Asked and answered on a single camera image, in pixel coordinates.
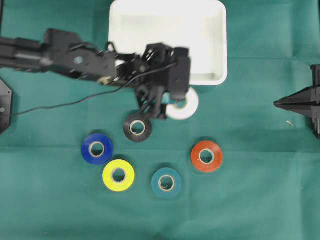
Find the black tape roll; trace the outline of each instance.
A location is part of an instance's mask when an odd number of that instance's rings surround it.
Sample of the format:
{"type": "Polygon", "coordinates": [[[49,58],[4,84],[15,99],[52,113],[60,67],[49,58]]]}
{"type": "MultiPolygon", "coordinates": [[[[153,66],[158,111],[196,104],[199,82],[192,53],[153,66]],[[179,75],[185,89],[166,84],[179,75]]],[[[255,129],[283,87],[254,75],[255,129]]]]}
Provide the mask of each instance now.
{"type": "Polygon", "coordinates": [[[149,138],[152,133],[152,123],[149,119],[144,118],[143,115],[135,113],[126,118],[123,124],[123,132],[129,140],[136,143],[143,142],[149,138]],[[137,123],[143,126],[142,132],[134,132],[133,126],[137,123]]]}

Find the blue tape roll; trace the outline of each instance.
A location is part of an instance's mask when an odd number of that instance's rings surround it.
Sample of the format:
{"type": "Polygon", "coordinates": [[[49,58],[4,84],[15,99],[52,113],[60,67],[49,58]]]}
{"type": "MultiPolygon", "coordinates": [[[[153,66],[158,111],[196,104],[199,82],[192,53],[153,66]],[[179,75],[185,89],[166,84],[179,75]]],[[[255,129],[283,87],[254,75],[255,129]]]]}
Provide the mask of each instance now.
{"type": "Polygon", "coordinates": [[[103,134],[95,133],[88,136],[81,145],[81,154],[83,159],[94,165],[102,165],[110,160],[114,153],[114,146],[112,145],[111,140],[103,134]],[[103,145],[102,154],[95,156],[91,152],[91,148],[94,144],[100,143],[103,145]]]}
{"type": "Polygon", "coordinates": [[[173,199],[175,198],[182,189],[182,178],[176,170],[172,168],[161,168],[155,172],[151,180],[151,186],[154,193],[162,199],[173,199]],[[161,178],[170,177],[173,180],[171,189],[161,188],[161,178]]]}

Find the teal tape roll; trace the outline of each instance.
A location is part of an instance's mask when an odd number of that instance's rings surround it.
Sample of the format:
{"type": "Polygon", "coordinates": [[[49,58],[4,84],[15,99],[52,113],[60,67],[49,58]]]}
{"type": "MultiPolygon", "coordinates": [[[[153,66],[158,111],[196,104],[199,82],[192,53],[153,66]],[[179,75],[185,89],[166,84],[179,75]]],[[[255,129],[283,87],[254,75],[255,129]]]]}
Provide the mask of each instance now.
{"type": "Polygon", "coordinates": [[[161,168],[155,172],[151,180],[151,186],[154,193],[162,199],[175,198],[182,189],[182,178],[176,170],[172,168],[161,168]],[[164,187],[161,182],[163,178],[170,178],[172,186],[164,187]]]}

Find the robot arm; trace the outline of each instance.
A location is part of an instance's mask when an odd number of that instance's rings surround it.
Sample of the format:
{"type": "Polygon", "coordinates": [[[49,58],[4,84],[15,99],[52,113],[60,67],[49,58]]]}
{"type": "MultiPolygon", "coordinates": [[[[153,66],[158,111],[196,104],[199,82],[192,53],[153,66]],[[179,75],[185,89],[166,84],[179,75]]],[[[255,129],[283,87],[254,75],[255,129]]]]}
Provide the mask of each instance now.
{"type": "Polygon", "coordinates": [[[147,119],[165,119],[163,95],[169,93],[174,101],[185,99],[191,60],[187,48],[158,43],[148,45],[143,56],[120,54],[111,42],[99,51],[76,33],[48,29],[43,43],[0,37],[0,66],[32,73],[50,71],[72,79],[134,88],[140,114],[147,119]],[[117,60],[123,63],[116,67],[117,60]]]}

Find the black mounting plate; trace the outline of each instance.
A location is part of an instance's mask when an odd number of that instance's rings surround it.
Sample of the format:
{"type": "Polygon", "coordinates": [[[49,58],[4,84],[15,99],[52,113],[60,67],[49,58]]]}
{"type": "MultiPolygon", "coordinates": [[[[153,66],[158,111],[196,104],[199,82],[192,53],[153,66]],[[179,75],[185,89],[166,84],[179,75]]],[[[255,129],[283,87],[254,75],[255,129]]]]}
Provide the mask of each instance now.
{"type": "Polygon", "coordinates": [[[10,127],[12,91],[0,78],[0,135],[10,127]]]}

